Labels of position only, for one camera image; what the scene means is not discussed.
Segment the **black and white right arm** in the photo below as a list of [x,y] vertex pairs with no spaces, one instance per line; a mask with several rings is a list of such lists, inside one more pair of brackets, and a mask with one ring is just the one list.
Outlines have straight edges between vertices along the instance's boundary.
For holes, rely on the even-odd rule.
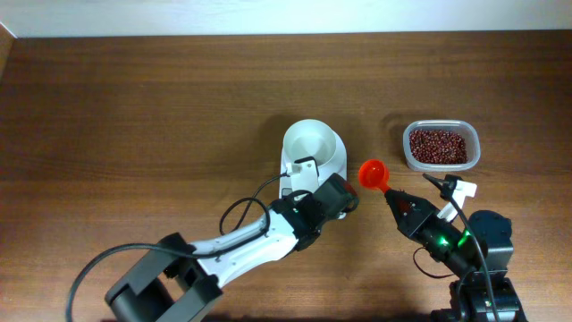
[[513,284],[506,277],[513,255],[511,221],[479,210],[460,231],[437,216],[426,199],[404,191],[384,193],[398,230],[422,246],[458,280],[450,284],[450,307],[431,312],[432,321],[525,321]]

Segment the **red measuring scoop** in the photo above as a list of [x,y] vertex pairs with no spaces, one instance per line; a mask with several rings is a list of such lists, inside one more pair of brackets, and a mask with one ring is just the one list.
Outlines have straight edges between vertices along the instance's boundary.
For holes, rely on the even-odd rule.
[[358,171],[359,183],[369,190],[386,193],[389,186],[390,173],[385,163],[379,159],[370,159],[362,164]]

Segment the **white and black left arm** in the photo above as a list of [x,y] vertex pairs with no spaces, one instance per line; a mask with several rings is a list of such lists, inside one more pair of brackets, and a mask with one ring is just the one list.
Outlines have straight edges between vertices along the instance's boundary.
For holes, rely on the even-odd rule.
[[170,234],[106,293],[105,302],[119,321],[199,321],[229,282],[307,248],[326,222],[357,205],[351,185],[332,174],[313,192],[273,201],[255,223],[233,233],[192,243]]

